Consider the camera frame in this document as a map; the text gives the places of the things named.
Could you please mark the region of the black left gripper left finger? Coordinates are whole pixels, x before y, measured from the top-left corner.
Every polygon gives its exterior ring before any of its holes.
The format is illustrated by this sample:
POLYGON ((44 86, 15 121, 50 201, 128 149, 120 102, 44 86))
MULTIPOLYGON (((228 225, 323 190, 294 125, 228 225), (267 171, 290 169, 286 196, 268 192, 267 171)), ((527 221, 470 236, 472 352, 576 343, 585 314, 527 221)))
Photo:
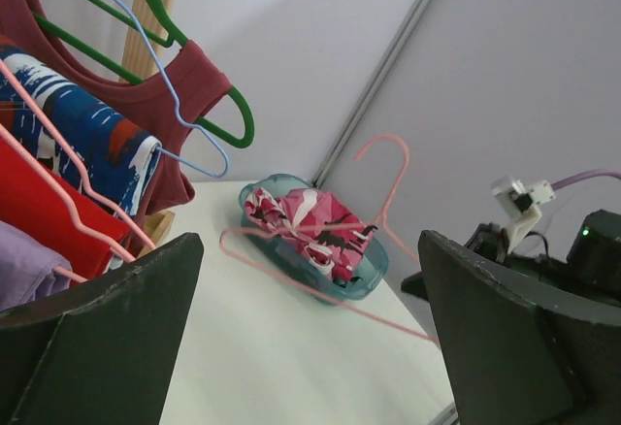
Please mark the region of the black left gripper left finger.
POLYGON ((196 233, 1 313, 4 424, 159 422, 203 258, 196 233))

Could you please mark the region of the maroon tank top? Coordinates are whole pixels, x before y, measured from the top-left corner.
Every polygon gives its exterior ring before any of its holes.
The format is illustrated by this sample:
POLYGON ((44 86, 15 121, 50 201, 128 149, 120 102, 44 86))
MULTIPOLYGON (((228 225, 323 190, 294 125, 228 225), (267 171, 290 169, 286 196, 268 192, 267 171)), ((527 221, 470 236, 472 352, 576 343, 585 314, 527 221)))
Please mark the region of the maroon tank top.
MULTIPOLYGON (((34 15, 43 13, 40 0, 1 0, 1 33, 147 130, 165 149, 179 154, 190 130, 178 122, 174 100, 162 76, 155 74, 138 84, 97 76, 64 48, 59 38, 40 27, 34 15)), ((188 123, 205 115, 232 88, 193 41, 181 48, 165 71, 180 99, 180 115, 188 123)))

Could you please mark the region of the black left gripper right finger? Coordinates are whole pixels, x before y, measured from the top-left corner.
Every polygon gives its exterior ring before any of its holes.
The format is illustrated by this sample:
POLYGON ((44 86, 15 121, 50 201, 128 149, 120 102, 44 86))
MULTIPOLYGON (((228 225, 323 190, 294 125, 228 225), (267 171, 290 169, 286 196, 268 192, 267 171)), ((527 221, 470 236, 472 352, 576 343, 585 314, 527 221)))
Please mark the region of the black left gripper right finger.
POLYGON ((436 231, 420 234, 418 252, 461 423, 619 423, 619 308, 436 231))

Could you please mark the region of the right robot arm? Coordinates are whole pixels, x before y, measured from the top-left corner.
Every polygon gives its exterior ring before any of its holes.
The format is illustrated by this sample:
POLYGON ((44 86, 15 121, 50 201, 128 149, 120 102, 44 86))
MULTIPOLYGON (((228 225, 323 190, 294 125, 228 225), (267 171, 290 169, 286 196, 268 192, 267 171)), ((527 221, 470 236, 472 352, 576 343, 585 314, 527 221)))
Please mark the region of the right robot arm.
POLYGON ((620 215, 599 210, 588 214, 565 261, 549 254, 547 238, 539 231, 544 253, 535 257, 509 253, 507 233, 495 223, 481 223, 465 248, 481 257, 572 294, 620 305, 620 215))

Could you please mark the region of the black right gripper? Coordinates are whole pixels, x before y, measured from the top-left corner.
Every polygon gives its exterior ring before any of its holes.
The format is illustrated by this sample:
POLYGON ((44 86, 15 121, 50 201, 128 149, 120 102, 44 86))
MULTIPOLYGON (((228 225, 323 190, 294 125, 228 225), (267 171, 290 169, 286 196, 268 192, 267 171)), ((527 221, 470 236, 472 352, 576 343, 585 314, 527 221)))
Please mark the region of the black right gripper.
MULTIPOLYGON (((488 260, 502 263, 507 257, 507 232, 495 223, 479 223, 464 247, 488 260)), ((401 291, 418 299, 427 299, 428 294, 422 273, 404 278, 401 291)))

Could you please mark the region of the green plastic hanger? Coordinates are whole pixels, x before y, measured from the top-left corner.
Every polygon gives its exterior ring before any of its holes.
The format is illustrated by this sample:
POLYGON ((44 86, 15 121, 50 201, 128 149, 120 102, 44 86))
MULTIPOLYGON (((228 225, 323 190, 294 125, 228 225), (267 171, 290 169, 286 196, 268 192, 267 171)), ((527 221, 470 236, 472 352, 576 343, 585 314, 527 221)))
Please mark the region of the green plastic hanger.
MULTIPOLYGON (((172 45, 179 45, 181 50, 181 48, 185 44, 192 41, 188 39, 173 23, 172 19, 168 15, 168 12, 166 11, 163 0, 144 1, 154 15, 156 21, 166 32, 167 35, 165 37, 160 37, 156 33, 142 27, 139 23, 139 17, 137 12, 130 10, 129 7, 122 3, 120 0, 113 0, 111 4, 107 4, 103 0, 85 1, 91 3, 95 7, 108 13, 109 15, 115 17, 117 20, 127 24, 130 28, 132 28, 139 38, 139 49, 152 52, 157 46, 168 48, 172 45)), ((63 47, 66 48, 85 68, 89 69, 97 76, 108 81, 128 84, 138 84, 151 77, 139 76, 137 71, 131 70, 127 66, 122 66, 115 63, 109 57, 94 49, 89 44, 83 42, 69 31, 48 20, 45 12, 42 15, 35 14, 34 17, 36 22, 43 30, 48 31, 51 33, 51 35, 59 38, 63 47)), ((168 87, 172 95, 172 98, 174 100, 174 112, 178 122, 182 126, 188 128, 190 130, 190 133, 208 133, 210 135, 216 136, 224 143, 236 148, 246 148, 252 144, 254 140, 254 119, 251 113, 251 109, 244 96, 233 84, 232 88, 227 92, 225 96, 228 96, 233 100, 242 115, 244 123, 244 133, 240 137, 235 136, 234 134, 207 120, 205 118, 206 114, 200 117, 194 123, 188 123, 184 121, 180 115, 180 99, 171 81, 166 75, 165 67, 167 65, 163 65, 155 54, 151 54, 148 60, 155 67, 155 72, 153 75, 159 74, 162 76, 166 86, 168 87)))

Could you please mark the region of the blue white patterned garment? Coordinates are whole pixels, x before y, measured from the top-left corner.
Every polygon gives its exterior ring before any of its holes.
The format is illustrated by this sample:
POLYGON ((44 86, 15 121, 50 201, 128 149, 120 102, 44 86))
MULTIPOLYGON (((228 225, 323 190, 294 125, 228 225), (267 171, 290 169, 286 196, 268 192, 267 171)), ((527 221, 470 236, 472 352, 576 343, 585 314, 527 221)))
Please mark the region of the blue white patterned garment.
MULTIPOLYGON (((1 60, 80 157, 91 187, 135 217, 159 162, 160 141, 7 39, 1 42, 1 60)), ((83 191, 76 165, 5 77, 1 124, 46 167, 83 191)))

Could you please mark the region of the lilac garment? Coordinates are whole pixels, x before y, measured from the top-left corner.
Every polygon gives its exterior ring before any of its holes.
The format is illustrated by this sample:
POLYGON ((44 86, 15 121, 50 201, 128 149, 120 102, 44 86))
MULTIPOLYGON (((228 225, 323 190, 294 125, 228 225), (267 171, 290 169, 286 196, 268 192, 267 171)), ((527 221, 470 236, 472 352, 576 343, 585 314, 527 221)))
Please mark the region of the lilac garment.
POLYGON ((14 226, 1 222, 1 310, 66 290, 70 279, 55 267, 72 271, 62 255, 14 226))

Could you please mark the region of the teal plastic basin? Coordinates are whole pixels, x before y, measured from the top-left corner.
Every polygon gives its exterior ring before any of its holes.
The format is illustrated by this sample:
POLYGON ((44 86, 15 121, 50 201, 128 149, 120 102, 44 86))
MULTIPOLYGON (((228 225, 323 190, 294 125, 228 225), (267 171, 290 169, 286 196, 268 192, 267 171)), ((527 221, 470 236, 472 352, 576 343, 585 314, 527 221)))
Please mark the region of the teal plastic basin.
POLYGON ((340 301, 367 297, 382 281, 389 259, 374 237, 376 227, 326 230, 326 225, 360 224, 337 197, 287 174, 246 185, 238 202, 241 225, 283 233, 247 238, 290 278, 340 301))

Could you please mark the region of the pink camouflage trousers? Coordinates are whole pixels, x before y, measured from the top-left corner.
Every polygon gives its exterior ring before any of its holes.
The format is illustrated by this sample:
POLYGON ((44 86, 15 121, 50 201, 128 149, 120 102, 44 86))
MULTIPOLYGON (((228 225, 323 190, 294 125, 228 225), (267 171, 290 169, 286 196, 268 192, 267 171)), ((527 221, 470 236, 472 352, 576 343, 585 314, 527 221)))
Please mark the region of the pink camouflage trousers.
POLYGON ((259 187, 243 207, 252 223, 282 238, 336 285, 359 279, 354 272, 377 226, 360 220, 334 194, 302 187, 275 196, 259 187))

